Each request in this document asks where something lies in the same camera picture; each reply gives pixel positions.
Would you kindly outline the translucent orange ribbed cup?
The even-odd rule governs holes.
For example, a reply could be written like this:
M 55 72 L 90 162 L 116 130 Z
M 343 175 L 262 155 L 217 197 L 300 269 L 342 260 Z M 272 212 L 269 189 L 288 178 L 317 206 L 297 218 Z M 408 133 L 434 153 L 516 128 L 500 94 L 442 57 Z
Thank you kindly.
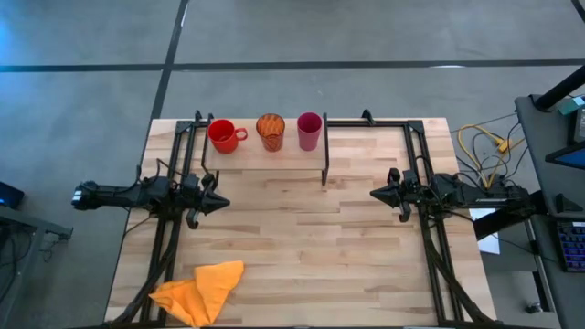
M 256 122 L 256 131 L 268 152 L 278 152 L 282 149 L 284 130 L 285 120 L 275 113 L 266 113 Z

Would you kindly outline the black triangular bracket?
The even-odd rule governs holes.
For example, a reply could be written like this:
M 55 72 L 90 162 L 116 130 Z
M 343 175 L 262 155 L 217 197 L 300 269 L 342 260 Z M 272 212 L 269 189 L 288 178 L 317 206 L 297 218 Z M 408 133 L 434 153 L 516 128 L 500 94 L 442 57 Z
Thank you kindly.
M 584 210 L 579 204 L 571 201 L 563 194 L 557 194 L 555 196 L 555 207 L 559 213 L 563 212 L 582 212 Z

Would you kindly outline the blue screen tablet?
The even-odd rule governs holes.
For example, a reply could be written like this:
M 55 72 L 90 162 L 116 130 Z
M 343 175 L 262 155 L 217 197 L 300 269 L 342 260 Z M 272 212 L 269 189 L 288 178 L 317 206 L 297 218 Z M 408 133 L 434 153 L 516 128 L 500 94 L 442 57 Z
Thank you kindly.
M 545 160 L 548 163 L 585 170 L 585 141 L 548 154 Z

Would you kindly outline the grey side desk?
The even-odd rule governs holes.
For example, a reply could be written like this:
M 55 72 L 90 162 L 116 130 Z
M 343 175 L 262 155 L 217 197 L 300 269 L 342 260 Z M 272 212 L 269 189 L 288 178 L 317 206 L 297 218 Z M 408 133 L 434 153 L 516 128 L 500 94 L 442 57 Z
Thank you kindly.
M 555 232 L 558 221 L 585 221 L 585 170 L 548 163 L 545 158 L 567 146 L 569 118 L 557 112 L 542 112 L 529 97 L 515 99 L 519 122 L 536 170 L 547 213 L 530 222 L 544 259 L 556 314 L 562 329 L 585 329 L 585 273 L 565 272 L 558 253 Z M 563 194 L 584 208 L 582 212 L 559 213 L 555 196 Z

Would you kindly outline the black device with blue light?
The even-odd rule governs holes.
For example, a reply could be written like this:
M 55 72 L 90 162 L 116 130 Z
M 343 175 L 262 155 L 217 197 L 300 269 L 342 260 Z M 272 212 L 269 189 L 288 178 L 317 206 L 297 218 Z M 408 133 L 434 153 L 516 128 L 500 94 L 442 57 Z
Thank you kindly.
M 18 209 L 25 193 L 13 186 L 0 182 L 0 206 Z

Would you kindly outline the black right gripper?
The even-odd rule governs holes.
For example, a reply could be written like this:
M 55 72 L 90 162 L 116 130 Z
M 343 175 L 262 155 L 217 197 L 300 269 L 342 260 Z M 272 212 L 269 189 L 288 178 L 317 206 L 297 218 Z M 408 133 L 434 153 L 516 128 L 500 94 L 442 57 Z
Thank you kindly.
M 418 176 L 413 170 L 405 170 L 402 173 L 398 168 L 390 168 L 388 183 L 385 186 L 370 191 L 375 199 L 390 207 L 398 207 L 400 210 L 399 221 L 408 222 L 411 215 L 410 205 L 417 202 Z

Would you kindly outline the black aluminium table frame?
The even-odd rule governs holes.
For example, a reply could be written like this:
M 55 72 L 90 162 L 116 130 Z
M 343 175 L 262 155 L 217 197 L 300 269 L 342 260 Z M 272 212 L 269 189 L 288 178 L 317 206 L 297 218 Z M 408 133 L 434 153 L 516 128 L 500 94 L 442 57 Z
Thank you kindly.
M 434 247 L 487 315 L 495 310 L 473 225 L 453 217 L 435 229 L 370 195 L 388 170 L 416 167 L 420 176 L 457 170 L 443 118 L 330 119 L 329 169 L 212 172 L 230 205 L 199 220 L 161 223 L 142 210 L 128 218 L 105 317 L 118 317 L 146 282 L 167 242 L 176 244 L 164 281 L 194 269 L 241 260 L 245 270 L 218 316 L 220 326 L 434 326 L 463 313 L 426 257 Z M 206 121 L 156 120 L 142 167 L 156 161 L 197 174 Z

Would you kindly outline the orange cloth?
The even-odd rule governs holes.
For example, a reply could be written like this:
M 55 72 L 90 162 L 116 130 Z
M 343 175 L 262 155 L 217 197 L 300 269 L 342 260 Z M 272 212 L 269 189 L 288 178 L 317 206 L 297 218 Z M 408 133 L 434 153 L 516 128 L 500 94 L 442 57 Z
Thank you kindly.
M 241 260 L 196 267 L 193 279 L 163 283 L 149 297 L 182 323 L 207 326 L 216 321 L 243 272 Z

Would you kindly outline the grey side table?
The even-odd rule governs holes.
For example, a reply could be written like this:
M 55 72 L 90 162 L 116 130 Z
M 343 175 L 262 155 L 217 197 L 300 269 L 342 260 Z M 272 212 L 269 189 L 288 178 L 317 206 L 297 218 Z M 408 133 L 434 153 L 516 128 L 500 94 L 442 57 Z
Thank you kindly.
M 0 329 L 6 329 L 21 288 L 42 255 L 46 235 L 70 239 L 73 228 L 0 206 Z

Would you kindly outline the black pole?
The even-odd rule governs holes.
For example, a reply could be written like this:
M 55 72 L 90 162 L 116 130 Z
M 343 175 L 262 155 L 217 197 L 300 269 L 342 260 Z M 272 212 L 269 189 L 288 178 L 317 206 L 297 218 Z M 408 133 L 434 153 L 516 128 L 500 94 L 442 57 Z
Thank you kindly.
M 571 73 L 559 84 L 547 91 L 545 94 L 533 99 L 534 106 L 542 112 L 551 112 L 553 107 L 585 84 L 585 65 Z

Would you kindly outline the pink plastic cup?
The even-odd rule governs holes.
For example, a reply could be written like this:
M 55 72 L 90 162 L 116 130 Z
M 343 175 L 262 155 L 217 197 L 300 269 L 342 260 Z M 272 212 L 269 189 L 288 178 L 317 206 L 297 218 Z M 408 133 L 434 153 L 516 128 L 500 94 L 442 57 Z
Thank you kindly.
M 299 146 L 304 151 L 312 151 L 317 147 L 323 119 L 315 112 L 305 112 L 297 119 Z

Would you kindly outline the wooden shelf with black legs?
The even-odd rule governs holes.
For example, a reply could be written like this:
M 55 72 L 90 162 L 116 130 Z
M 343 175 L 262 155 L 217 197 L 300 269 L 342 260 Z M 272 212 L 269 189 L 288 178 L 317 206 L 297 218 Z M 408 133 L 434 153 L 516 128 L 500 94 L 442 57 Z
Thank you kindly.
M 258 119 L 226 119 L 232 121 L 236 128 L 246 128 L 248 138 L 239 142 L 238 148 L 231 154 L 220 154 L 207 136 L 209 125 L 219 119 L 210 117 L 205 132 L 201 166 L 205 171 L 238 171 L 238 170 L 308 170 L 320 171 L 321 183 L 327 181 L 329 169 L 328 124 L 327 115 L 320 115 L 323 128 L 317 147 L 312 151 L 304 151 L 299 146 L 297 119 L 284 119 L 285 130 L 282 149 L 268 152 L 256 131 Z

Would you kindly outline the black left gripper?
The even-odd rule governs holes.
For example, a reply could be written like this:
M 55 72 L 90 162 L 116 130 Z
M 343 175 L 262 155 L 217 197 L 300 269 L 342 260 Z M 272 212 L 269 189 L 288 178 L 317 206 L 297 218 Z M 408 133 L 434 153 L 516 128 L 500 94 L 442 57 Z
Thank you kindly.
M 212 174 L 202 178 L 187 174 L 182 179 L 182 198 L 187 210 L 186 223 L 189 228 L 197 229 L 200 213 L 208 215 L 230 205 L 229 200 L 214 192 L 216 179 Z

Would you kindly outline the keyboard with lit keys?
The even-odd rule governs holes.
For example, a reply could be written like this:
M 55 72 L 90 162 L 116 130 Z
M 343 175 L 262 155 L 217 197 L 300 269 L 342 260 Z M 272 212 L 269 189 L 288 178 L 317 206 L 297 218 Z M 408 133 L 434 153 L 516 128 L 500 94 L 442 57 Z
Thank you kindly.
M 558 221 L 555 232 L 564 271 L 585 273 L 585 221 Z

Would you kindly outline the teal small box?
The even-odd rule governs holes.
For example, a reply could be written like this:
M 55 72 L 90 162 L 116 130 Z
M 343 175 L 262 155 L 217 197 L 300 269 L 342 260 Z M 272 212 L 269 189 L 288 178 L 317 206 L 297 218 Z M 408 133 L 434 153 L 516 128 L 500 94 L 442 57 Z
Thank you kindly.
M 575 111 L 585 109 L 585 95 L 563 99 L 558 103 L 557 108 L 558 112 L 563 116 L 568 116 Z

